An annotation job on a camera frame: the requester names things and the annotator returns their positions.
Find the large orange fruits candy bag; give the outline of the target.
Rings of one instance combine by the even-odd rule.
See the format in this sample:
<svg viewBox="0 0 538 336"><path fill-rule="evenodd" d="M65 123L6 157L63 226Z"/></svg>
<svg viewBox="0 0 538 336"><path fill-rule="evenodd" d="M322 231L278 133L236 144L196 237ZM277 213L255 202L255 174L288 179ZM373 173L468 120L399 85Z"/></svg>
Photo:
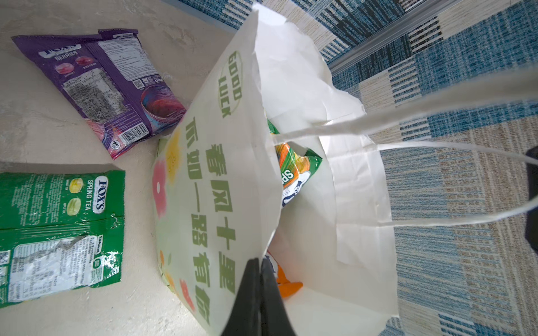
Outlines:
<svg viewBox="0 0 538 336"><path fill-rule="evenodd" d="M282 299L290 298L303 288L302 282L291 282L288 280L283 268L269 252L265 255L265 258L270 263L270 268L277 282L277 287Z"/></svg>

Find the white paper bag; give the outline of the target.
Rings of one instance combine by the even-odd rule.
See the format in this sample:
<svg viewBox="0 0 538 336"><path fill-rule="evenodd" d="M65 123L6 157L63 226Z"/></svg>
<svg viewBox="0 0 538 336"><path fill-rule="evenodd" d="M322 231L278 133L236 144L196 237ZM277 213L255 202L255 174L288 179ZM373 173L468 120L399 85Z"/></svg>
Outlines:
<svg viewBox="0 0 538 336"><path fill-rule="evenodd" d="M303 288L282 299L296 335L378 335L398 313L395 234L525 214L392 218L383 151L370 134L455 109L537 99L537 70L503 71L368 114L336 89L314 42L260 4L237 31L154 164L163 281L210 335L221 335L248 260L269 252ZM322 157L282 206L275 146Z"/></svg>

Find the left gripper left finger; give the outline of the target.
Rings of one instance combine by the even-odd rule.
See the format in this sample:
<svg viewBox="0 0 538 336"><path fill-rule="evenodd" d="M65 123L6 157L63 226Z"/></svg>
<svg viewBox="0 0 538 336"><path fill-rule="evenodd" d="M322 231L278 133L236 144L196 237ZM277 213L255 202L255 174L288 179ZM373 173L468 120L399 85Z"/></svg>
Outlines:
<svg viewBox="0 0 538 336"><path fill-rule="evenodd" d="M231 315L222 336L260 335L261 269L259 259L248 260Z"/></svg>

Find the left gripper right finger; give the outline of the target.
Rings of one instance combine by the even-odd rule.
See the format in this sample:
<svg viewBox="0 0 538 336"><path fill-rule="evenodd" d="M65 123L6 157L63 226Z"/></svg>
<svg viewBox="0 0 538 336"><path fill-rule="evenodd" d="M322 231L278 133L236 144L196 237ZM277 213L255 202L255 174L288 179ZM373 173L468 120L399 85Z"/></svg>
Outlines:
<svg viewBox="0 0 538 336"><path fill-rule="evenodd" d="M278 290L270 261L261 264L261 334L262 336L296 336Z"/></svg>

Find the yellow green Fox's candy bag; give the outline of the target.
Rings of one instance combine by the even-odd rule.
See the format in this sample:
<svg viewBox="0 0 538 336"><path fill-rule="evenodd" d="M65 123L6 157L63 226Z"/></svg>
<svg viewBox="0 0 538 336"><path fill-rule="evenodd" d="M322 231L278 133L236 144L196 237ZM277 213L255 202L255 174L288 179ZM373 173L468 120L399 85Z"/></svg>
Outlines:
<svg viewBox="0 0 538 336"><path fill-rule="evenodd" d="M304 155L299 155L287 143L275 146L275 151L283 184L282 206L285 207L318 171L322 157L310 149Z"/></svg>

